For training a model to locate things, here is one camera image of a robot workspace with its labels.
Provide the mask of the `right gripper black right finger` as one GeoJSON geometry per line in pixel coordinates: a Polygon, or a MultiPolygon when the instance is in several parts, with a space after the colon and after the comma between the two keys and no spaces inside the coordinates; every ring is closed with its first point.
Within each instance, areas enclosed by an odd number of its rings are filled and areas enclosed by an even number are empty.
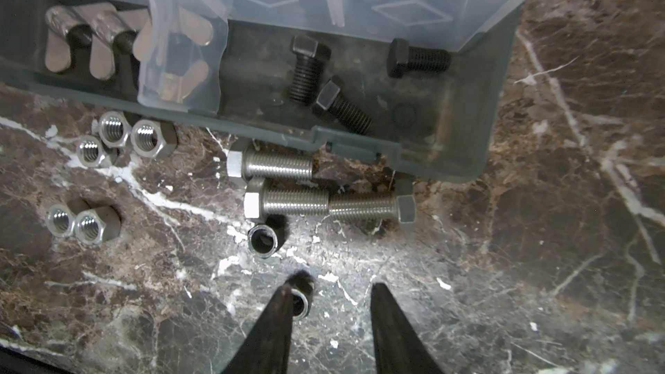
{"type": "Polygon", "coordinates": [[[377,373],[443,373],[382,282],[372,285],[371,320],[377,373]]]}

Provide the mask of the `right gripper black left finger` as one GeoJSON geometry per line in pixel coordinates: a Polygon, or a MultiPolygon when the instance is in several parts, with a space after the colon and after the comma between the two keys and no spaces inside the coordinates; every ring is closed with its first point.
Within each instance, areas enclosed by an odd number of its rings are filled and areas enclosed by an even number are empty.
{"type": "Polygon", "coordinates": [[[293,317],[292,288],[284,284],[275,290],[222,373],[287,373],[293,317]]]}

